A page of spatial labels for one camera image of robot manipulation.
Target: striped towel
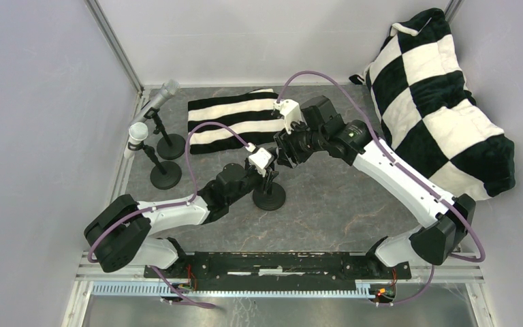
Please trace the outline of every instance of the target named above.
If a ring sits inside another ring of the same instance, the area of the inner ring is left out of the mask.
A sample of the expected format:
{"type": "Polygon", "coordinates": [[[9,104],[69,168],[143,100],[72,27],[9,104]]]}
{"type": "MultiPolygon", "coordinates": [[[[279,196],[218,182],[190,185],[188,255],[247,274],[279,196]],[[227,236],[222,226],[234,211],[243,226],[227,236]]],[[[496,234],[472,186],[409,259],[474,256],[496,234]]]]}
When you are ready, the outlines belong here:
{"type": "MultiPolygon", "coordinates": [[[[283,120],[272,115],[277,93],[261,89],[233,97],[212,97],[187,103],[187,131],[206,121],[231,127],[246,142],[256,145],[274,142],[274,135],[283,129],[283,120]]],[[[239,149],[243,145],[228,130],[204,126],[191,138],[192,155],[239,149]]]]}

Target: red wire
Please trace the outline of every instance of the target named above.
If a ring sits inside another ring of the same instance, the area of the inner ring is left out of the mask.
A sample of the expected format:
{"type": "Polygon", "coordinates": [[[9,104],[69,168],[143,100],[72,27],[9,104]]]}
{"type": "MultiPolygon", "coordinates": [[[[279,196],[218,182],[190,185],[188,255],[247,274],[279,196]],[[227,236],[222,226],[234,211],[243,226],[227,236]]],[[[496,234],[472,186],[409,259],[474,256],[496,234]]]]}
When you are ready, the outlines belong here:
{"type": "Polygon", "coordinates": [[[193,277],[193,281],[195,282],[195,286],[193,286],[193,291],[197,291],[197,278],[195,278],[195,275],[193,272],[191,273],[191,276],[193,277]]]}
{"type": "Polygon", "coordinates": [[[398,282],[398,276],[396,274],[395,268],[392,269],[392,276],[393,276],[394,280],[392,281],[392,284],[390,285],[390,287],[394,286],[398,282]]]}
{"type": "Polygon", "coordinates": [[[187,265],[187,283],[191,285],[191,265],[187,265]]]}

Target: gray marble floor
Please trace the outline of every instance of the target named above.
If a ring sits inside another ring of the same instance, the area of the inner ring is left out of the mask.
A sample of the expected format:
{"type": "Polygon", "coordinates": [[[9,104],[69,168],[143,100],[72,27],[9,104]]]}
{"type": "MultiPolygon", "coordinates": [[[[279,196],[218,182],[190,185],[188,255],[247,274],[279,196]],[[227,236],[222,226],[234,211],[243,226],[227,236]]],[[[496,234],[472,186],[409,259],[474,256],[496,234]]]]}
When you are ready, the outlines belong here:
{"type": "MultiPolygon", "coordinates": [[[[367,112],[379,129],[372,99],[365,87],[347,85],[346,90],[367,112]]],[[[255,87],[181,89],[161,109],[161,118],[170,133],[187,135],[187,102],[206,97],[239,95],[255,87]]],[[[285,98],[297,102],[317,96],[329,97],[344,120],[360,119],[343,94],[331,86],[290,87],[285,98]]],[[[150,129],[153,124],[148,121],[150,129]]],[[[155,146],[160,136],[151,135],[147,144],[155,146]]],[[[244,149],[207,155],[191,155],[198,185],[203,187],[228,163],[243,164],[244,149]]],[[[159,201],[188,196],[193,185],[184,157],[176,159],[183,171],[173,189],[160,191],[149,182],[152,163],[143,153],[133,161],[127,193],[139,201],[159,201]]],[[[182,226],[160,236],[176,238],[185,251],[365,251],[381,237],[396,235],[416,226],[411,213],[369,176],[348,167],[326,153],[315,153],[292,170],[278,167],[277,182],[287,192],[281,209],[265,212],[246,196],[215,223],[182,226]]]]}

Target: black round base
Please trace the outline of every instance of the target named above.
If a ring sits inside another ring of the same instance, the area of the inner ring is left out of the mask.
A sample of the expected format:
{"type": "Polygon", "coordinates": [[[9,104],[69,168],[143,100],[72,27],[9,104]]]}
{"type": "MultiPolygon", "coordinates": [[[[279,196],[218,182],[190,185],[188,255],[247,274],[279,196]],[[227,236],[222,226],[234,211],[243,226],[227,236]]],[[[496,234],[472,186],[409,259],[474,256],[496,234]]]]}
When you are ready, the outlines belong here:
{"type": "Polygon", "coordinates": [[[285,203],[285,190],[281,185],[273,183],[271,194],[264,194],[261,190],[254,189],[252,199],[255,206],[262,210],[278,210],[285,203]]]}
{"type": "Polygon", "coordinates": [[[169,137],[172,145],[161,138],[157,143],[157,154],[165,160],[177,159],[185,152],[185,139],[179,134],[169,134],[169,137]]]}
{"type": "Polygon", "coordinates": [[[158,189],[171,189],[181,179],[181,168],[173,161],[162,161],[161,165],[168,173],[162,174],[158,167],[154,167],[149,175],[149,180],[158,189]]]}

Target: metal frame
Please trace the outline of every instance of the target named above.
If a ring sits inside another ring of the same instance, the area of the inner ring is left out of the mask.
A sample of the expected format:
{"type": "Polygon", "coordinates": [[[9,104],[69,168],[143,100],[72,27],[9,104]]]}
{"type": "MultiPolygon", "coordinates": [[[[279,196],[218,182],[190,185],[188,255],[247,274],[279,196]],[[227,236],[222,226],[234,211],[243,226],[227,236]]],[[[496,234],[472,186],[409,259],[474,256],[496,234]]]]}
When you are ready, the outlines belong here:
{"type": "MultiPolygon", "coordinates": [[[[177,294],[162,281],[95,281],[91,295],[95,296],[174,296],[177,294]]],[[[337,291],[196,291],[185,294],[215,298],[374,298],[370,295],[370,284],[356,283],[355,290],[337,291]]]]}
{"type": "MultiPolygon", "coordinates": [[[[364,255],[365,253],[352,253],[352,255],[364,255]]],[[[461,253],[469,257],[475,257],[474,253],[461,253]]],[[[87,261],[87,252],[83,252],[81,263],[77,270],[76,281],[155,281],[152,278],[143,277],[145,266],[128,265],[110,274],[103,272],[99,264],[87,261]]],[[[410,270],[412,279],[400,280],[399,283],[425,283],[430,274],[430,266],[421,259],[411,263],[410,270]]],[[[184,281],[184,279],[171,279],[171,281],[184,281]]],[[[383,279],[360,279],[358,283],[388,284],[390,280],[383,279]]],[[[465,262],[454,258],[448,258],[442,266],[436,266],[432,283],[463,283],[482,284],[484,276],[477,264],[465,262]]]]}
{"type": "Polygon", "coordinates": [[[69,304],[63,316],[62,327],[81,327],[93,290],[92,281],[75,281],[69,298],[69,304]]]}
{"type": "Polygon", "coordinates": [[[484,285],[477,283],[466,284],[466,290],[468,291],[468,295],[470,296],[470,303],[472,305],[472,310],[474,310],[474,316],[476,317],[476,322],[478,323],[478,326],[496,326],[494,318],[490,313],[490,309],[488,308],[488,304],[486,303],[486,299],[484,297],[484,294],[486,293],[484,290],[484,285]]]}
{"type": "Polygon", "coordinates": [[[456,13],[458,13],[458,10],[460,9],[462,2],[464,2],[464,0],[450,0],[450,2],[446,5],[444,15],[446,16],[446,21],[448,23],[452,22],[454,16],[456,15],[456,13]]]}
{"type": "Polygon", "coordinates": [[[105,36],[107,43],[109,43],[109,47],[111,47],[111,50],[113,50],[113,53],[119,60],[121,67],[123,67],[123,69],[125,70],[125,73],[127,74],[129,81],[131,82],[131,85],[133,85],[137,92],[143,92],[143,84],[141,84],[141,81],[135,73],[135,70],[133,69],[131,62],[129,62],[129,59],[125,54],[123,47],[119,43],[117,36],[115,36],[115,32],[113,32],[111,25],[109,25],[109,21],[107,20],[107,17],[105,17],[105,14],[103,13],[103,10],[101,9],[99,2],[97,2],[97,0],[85,0],[85,3],[91,11],[93,18],[99,25],[99,28],[105,36]]]}

